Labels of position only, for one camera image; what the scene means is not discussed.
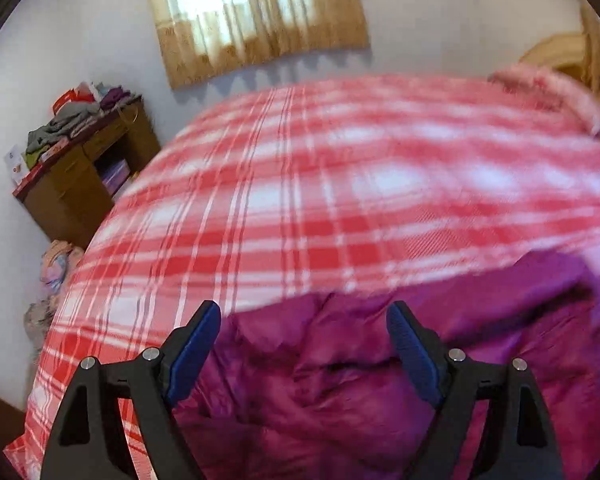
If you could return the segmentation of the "white card on desk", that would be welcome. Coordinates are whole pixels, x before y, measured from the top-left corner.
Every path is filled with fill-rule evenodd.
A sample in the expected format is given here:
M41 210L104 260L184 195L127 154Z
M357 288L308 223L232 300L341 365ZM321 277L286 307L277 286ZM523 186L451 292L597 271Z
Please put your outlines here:
M22 149L14 145L3 157L12 182L18 186L29 174L29 167L24 159Z

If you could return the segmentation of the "purple puffer jacket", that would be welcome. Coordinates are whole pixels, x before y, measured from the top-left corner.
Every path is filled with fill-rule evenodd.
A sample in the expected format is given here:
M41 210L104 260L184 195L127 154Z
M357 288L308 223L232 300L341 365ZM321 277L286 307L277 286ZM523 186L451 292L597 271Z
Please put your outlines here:
M311 292L224 318L174 416L210 479L397 479L432 411L403 373L386 311L405 302L471 358L524 359L565 473L600 460L600 278L576 256L530 252L508 268L375 296Z

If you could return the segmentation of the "pink floral pillow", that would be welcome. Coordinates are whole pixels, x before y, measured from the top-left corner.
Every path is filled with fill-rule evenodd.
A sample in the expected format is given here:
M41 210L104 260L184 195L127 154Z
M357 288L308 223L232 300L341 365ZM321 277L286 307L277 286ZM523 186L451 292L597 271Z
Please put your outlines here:
M600 138L600 98L582 82L548 67L524 63L497 70L489 79L509 91L534 96L549 110L566 110L588 134Z

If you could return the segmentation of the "wooden bed headboard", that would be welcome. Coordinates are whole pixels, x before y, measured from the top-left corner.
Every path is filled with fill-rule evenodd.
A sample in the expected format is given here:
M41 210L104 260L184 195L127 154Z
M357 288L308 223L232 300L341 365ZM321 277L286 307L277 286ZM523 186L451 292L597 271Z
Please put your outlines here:
M580 32L561 32L541 40L520 62L550 67L577 79L600 99L600 17L580 2Z

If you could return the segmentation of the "red white plaid bedspread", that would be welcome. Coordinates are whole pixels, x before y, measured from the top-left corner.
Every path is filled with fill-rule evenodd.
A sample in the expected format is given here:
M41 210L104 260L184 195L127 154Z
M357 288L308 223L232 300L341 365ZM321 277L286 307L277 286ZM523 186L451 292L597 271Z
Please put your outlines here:
M126 190L62 298L5 451L38 478L72 368L155 344L204 299L237 312L576 252L600 274L600 139L483 78L365 76L228 99Z

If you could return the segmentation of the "clothes pile on desk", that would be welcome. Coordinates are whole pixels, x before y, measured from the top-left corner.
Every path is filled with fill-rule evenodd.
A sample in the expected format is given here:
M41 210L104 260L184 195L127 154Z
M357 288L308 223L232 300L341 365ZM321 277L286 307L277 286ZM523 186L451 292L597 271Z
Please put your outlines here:
M28 133L27 147L22 154L28 169L32 170L58 142L75 138L96 118L109 113L130 96L132 92L122 86L111 87L102 82L82 82L65 92L54 104L52 119Z

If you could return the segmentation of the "brown wooden desk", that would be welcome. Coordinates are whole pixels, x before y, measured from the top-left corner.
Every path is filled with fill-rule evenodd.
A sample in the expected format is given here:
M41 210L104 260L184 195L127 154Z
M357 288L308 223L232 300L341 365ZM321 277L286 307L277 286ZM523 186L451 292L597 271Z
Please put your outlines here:
M122 160L136 174L159 151L143 98L133 96L36 164L12 195L50 240L87 248L114 206L104 172Z

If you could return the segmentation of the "beige patterned window curtain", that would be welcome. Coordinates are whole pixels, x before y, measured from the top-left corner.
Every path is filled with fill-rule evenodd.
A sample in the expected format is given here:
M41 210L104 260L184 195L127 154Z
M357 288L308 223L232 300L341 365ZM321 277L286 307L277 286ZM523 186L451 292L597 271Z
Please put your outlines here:
M172 89L306 51L366 49L361 0L150 0Z

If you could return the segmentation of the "clothes pile on floor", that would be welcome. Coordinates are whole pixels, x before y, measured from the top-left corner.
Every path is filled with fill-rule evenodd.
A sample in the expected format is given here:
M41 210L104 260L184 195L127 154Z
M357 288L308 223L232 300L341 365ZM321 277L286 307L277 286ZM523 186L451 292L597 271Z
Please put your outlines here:
M32 344L35 359L42 351L55 313L83 255L82 248L65 240L54 240L42 255L41 295L23 315L24 331Z

